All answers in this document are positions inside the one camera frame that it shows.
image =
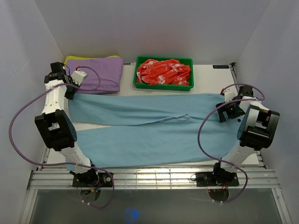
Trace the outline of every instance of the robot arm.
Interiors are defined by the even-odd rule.
[[[252,98],[254,100],[231,103],[224,107],[224,110],[218,111],[220,122],[225,121],[224,112],[227,113],[229,118],[236,118],[245,114],[237,134],[239,141],[222,158],[222,160],[231,162],[236,166],[241,166],[248,156],[271,145],[278,124],[279,113],[269,110],[260,101],[257,101],[253,97],[252,87],[250,86],[241,86],[237,96],[232,92],[223,92],[226,102],[241,98]],[[236,172],[236,167],[224,162],[218,162],[214,166],[214,177],[218,183],[231,182]]]
[[[51,69],[52,72],[44,79],[47,90],[60,83],[80,87],[87,78],[87,74],[79,70],[74,71],[71,77],[67,76],[63,63],[52,63]],[[67,160],[76,164],[94,166],[76,144],[77,133],[75,127],[64,111],[64,98],[72,100],[76,91],[76,88],[65,85],[50,91],[46,95],[42,114],[35,117],[35,124],[48,148],[53,148],[64,155]],[[75,172],[71,173],[76,176],[79,182],[89,186],[98,183],[98,175],[94,169],[76,166]]]

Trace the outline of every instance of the light blue towel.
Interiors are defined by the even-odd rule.
[[[139,126],[78,131],[78,145],[97,167],[131,167],[209,160],[197,144],[200,122],[188,116]],[[221,158],[235,145],[239,123],[208,122],[201,136],[209,154]]]
[[[113,97],[75,95],[71,119],[113,126],[78,131],[78,145],[97,167],[131,167],[209,160],[197,132],[220,94]],[[215,113],[201,134],[203,148],[221,158],[236,143],[237,119],[220,123]]]
[[[69,109],[74,122],[140,125],[184,114],[203,120],[223,101],[222,95],[212,93],[132,97],[76,94],[69,100]]]

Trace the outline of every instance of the green plastic tray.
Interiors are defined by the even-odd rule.
[[[137,78],[137,69],[138,67],[148,59],[155,59],[157,61],[164,61],[168,59],[176,59],[180,63],[189,65],[191,68],[190,77],[188,79],[189,85],[171,85],[171,84],[157,84],[157,85],[148,85],[147,83],[138,83],[136,82]],[[175,58],[175,57],[150,57],[150,56],[139,56],[136,61],[135,75],[133,79],[133,84],[138,89],[152,89],[152,90],[175,90],[175,91],[190,91],[194,87],[193,80],[193,61],[191,58]]]

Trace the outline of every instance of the red cloth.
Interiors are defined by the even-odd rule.
[[[178,60],[170,59],[157,61],[148,59],[137,69],[137,82],[172,85],[189,85],[190,66],[181,64]]]

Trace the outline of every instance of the white enclosure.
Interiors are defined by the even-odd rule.
[[[50,63],[67,55],[190,57],[194,64],[237,62],[238,81],[266,95],[280,112],[272,146],[262,154],[274,168],[293,223],[298,223],[299,3],[287,0],[0,0],[1,223],[18,223],[31,170],[8,138],[12,116],[44,90]],[[16,144],[39,161],[43,141],[34,117],[43,100],[14,125]]]

